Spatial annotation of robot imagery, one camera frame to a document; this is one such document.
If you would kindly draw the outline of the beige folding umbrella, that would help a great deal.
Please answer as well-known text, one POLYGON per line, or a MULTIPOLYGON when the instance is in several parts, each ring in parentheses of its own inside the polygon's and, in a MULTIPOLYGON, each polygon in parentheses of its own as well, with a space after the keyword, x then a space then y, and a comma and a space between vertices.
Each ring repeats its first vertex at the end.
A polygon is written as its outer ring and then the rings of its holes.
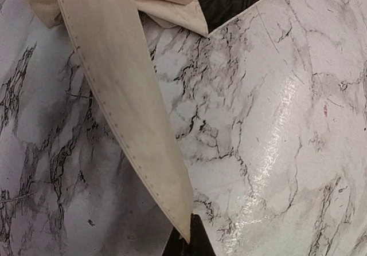
POLYGON ((175 142, 139 12, 163 27, 210 36, 259 0, 27 0, 48 27, 63 23, 119 144, 163 213, 190 241, 193 190, 175 142))

